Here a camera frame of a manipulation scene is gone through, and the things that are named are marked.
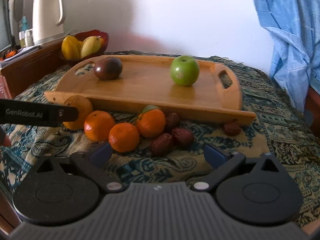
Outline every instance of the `bottle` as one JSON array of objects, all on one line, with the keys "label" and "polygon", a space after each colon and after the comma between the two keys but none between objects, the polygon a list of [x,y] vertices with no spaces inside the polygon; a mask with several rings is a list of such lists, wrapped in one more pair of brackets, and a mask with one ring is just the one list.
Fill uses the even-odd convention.
[{"label": "bottle", "polygon": [[20,31],[25,32],[28,29],[29,29],[29,26],[28,26],[27,18],[24,15],[22,16],[22,19],[21,19]]},{"label": "bottle", "polygon": [[19,41],[21,48],[24,48],[26,46],[26,43],[24,41],[25,32],[19,32]]}]

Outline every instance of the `person's finger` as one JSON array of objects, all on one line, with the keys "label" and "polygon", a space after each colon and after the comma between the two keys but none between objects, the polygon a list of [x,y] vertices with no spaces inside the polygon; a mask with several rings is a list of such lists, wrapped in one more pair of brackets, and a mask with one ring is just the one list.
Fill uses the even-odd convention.
[{"label": "person's finger", "polygon": [[5,147],[11,146],[11,141],[9,140],[8,136],[5,134],[5,131],[0,128],[0,145]]},{"label": "person's finger", "polygon": [[5,136],[5,137],[4,137],[4,140],[3,140],[2,145],[3,145],[4,147],[10,147],[10,146],[11,146],[11,141],[10,141],[10,139],[9,139],[8,136]]},{"label": "person's finger", "polygon": [[315,220],[302,228],[302,230],[307,234],[311,235],[320,226],[320,220]]}]

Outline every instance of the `white kettle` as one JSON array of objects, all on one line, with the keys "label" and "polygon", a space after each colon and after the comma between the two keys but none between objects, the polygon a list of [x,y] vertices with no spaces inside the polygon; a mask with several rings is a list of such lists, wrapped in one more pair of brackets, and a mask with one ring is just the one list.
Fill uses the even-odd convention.
[{"label": "white kettle", "polygon": [[32,32],[35,45],[64,36],[66,19],[63,0],[33,0]]}]

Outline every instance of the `fruit bowl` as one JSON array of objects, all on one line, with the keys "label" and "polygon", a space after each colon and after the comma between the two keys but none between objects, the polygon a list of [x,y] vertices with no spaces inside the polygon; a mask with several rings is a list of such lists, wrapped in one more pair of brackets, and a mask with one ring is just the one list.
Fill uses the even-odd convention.
[{"label": "fruit bowl", "polygon": [[75,35],[75,37],[79,41],[84,41],[86,38],[88,38],[90,36],[97,36],[97,37],[101,37],[103,39],[102,46],[97,52],[92,53],[90,55],[87,55],[87,56],[85,56],[85,57],[83,57],[81,59],[78,59],[78,60],[71,60],[71,59],[65,59],[63,54],[62,54],[62,51],[60,50],[59,57],[62,60],[66,61],[66,62],[69,62],[69,63],[72,63],[73,65],[75,65],[75,64],[78,64],[81,61],[84,61],[84,60],[88,59],[88,58],[101,56],[105,52],[107,47],[108,47],[108,43],[109,43],[109,35],[108,35],[108,33],[105,33],[105,32],[99,31],[99,30],[92,30],[92,31],[88,31],[88,32],[77,33]]}]

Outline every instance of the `green apple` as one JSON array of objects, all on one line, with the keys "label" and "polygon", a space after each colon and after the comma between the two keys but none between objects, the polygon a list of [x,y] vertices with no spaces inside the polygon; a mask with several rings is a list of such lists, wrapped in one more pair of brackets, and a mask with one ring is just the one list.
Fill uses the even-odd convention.
[{"label": "green apple", "polygon": [[198,62],[191,56],[179,56],[170,66],[172,80],[181,86],[191,86],[198,79],[200,68]]}]

